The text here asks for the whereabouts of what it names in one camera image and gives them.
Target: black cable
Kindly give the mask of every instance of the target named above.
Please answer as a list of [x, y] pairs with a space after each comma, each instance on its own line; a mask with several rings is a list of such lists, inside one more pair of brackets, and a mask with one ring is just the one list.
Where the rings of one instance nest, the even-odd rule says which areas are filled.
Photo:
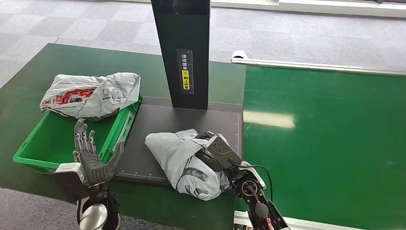
[[270, 192], [270, 197], [271, 197], [271, 201], [273, 201], [273, 189], [272, 189], [272, 179], [271, 179], [271, 175], [269, 174], [268, 169], [266, 169], [264, 166], [262, 165], [258, 165], [258, 164], [253, 164], [253, 165], [249, 165], [249, 166], [243, 166], [240, 164], [235, 163], [231, 158], [228, 158], [228, 161], [234, 165], [237, 166], [239, 168], [243, 168], [243, 169], [248, 169], [248, 168], [261, 168], [265, 171], [265, 173], [268, 176], [268, 180], [269, 180], [269, 192]]
[[248, 185], [247, 189], [251, 192], [251, 194], [254, 195], [254, 198], [257, 200], [257, 202], [259, 202], [259, 198], [258, 198], [257, 194], [255, 193], [255, 189], [251, 185]]

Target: green table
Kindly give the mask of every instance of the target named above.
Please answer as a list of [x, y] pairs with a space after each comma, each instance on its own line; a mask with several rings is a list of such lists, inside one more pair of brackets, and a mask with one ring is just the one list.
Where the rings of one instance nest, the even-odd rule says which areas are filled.
[[[12, 156], [41, 119], [39, 103], [54, 76], [106, 76], [116, 72], [139, 74], [143, 96], [169, 97], [161, 56], [56, 44], [48, 44], [1, 88], [0, 186], [64, 199], [51, 176], [12, 162]], [[244, 66], [211, 62], [210, 100], [241, 104], [244, 76]], [[225, 87], [230, 82], [233, 87]], [[232, 195], [201, 201], [178, 194], [170, 187], [116, 181], [112, 186], [121, 203], [120, 213], [191, 230], [231, 229], [235, 200]]]
[[[248, 64], [244, 159], [269, 169], [283, 215], [406, 227], [406, 75], [236, 62]], [[237, 209], [245, 207], [237, 201]]]

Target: yellow warning label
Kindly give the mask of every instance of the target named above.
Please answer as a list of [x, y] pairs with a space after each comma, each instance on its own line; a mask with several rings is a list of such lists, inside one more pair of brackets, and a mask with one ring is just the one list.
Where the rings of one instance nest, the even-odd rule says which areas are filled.
[[182, 70], [183, 89], [189, 90], [189, 71]]

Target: black panel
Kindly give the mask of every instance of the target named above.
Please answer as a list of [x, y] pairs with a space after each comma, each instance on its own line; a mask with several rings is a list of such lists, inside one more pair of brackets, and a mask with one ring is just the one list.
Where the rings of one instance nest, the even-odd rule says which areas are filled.
[[[207, 109], [209, 70], [209, 0], [152, 0], [173, 107]], [[192, 51], [193, 93], [182, 89], [177, 50]]]
[[115, 179], [168, 185], [160, 165], [145, 145], [150, 133], [194, 128], [221, 133], [242, 157], [242, 105], [209, 103], [208, 110], [173, 108], [169, 99], [144, 97], [129, 134]]

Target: sticker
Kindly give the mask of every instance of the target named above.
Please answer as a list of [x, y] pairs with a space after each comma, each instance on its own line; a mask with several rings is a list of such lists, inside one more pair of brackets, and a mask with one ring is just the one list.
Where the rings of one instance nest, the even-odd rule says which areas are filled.
[[178, 68], [183, 94], [194, 95], [193, 84], [193, 52], [190, 49], [177, 49]]

